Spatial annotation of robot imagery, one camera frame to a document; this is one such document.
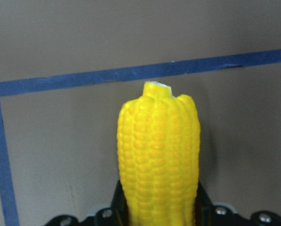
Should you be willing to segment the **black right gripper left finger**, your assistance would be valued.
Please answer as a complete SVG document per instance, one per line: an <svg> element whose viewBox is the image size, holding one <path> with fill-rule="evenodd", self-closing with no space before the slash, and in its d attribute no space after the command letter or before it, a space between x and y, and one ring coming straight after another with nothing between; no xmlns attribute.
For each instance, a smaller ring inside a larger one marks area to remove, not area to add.
<svg viewBox="0 0 281 226"><path fill-rule="evenodd" d="M120 181L117 182L110 207L100 209L94 217L95 226L128 226L128 207Z"/></svg>

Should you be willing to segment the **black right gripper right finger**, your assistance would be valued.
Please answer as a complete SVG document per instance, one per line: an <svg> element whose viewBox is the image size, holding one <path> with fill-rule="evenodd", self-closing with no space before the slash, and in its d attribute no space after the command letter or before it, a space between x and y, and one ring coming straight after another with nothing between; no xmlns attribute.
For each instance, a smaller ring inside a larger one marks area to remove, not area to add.
<svg viewBox="0 0 281 226"><path fill-rule="evenodd" d="M200 182L195 201L195 223L197 226L237 225L232 210L221 204L213 204Z"/></svg>

